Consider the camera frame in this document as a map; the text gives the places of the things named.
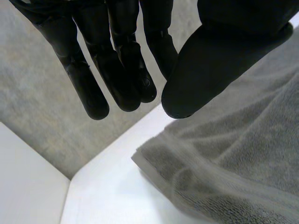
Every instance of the robotic hand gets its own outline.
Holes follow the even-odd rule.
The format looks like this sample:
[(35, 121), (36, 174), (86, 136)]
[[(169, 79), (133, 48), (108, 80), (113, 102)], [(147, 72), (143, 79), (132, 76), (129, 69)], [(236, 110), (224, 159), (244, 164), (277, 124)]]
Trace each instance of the robotic hand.
[[(91, 118), (103, 119), (109, 106), (77, 42), (76, 24), (122, 110), (156, 97), (135, 38), (139, 0), (10, 1), (53, 46)], [(167, 79), (162, 105), (173, 118), (191, 116), (284, 43), (292, 35), (288, 21), (299, 11), (298, 0), (199, 0), (202, 26), (178, 55), (167, 32), (173, 0), (140, 4), (148, 46)]]
[[(10, 0), (52, 45), (87, 114), (105, 118), (109, 105), (77, 42), (80, 29), (117, 105), (126, 112), (155, 99), (157, 90), (136, 42), (139, 0)], [(167, 78), (178, 57), (168, 34), (173, 0), (140, 0), (148, 46)], [(110, 29), (114, 46), (110, 41)]]

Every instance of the gray towel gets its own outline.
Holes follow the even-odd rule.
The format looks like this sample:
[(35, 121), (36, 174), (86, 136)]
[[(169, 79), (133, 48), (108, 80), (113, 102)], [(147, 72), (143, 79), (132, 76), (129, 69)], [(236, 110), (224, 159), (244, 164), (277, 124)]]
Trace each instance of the gray towel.
[(179, 209), (220, 224), (299, 224), (299, 29), (132, 157)]

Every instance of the white surface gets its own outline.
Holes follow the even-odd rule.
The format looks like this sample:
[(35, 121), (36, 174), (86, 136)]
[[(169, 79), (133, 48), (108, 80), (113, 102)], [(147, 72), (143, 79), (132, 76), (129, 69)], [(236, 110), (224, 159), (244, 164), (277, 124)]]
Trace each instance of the white surface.
[(176, 209), (131, 160), (171, 123), (159, 105), (73, 178), (61, 224), (199, 224)]
[(69, 184), (0, 123), (0, 224), (59, 224)]
[(294, 28), (299, 26), (299, 13), (293, 16), (293, 18), (290, 20), (290, 23), (293, 25)]

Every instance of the gray floor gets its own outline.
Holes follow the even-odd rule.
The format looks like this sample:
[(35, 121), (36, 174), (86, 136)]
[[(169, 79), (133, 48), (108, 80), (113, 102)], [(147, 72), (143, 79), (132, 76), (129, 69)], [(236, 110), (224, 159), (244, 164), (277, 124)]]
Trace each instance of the gray floor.
[[(176, 0), (172, 18), (170, 34), (180, 50), (200, 25), (196, 0)], [(51, 46), (8, 0), (0, 1), (0, 22), (0, 121), (68, 178), (159, 104), (165, 80), (146, 45), (141, 16), (137, 40), (158, 97), (132, 113), (117, 107), (78, 36), (110, 104), (102, 121), (88, 118)]]

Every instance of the white table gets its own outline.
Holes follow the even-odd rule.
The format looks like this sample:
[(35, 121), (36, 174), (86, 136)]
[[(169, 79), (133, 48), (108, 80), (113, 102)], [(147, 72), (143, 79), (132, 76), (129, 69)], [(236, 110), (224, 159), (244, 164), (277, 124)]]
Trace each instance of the white table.
[(131, 160), (173, 120), (158, 106), (73, 178), (61, 224), (200, 224), (175, 208)]

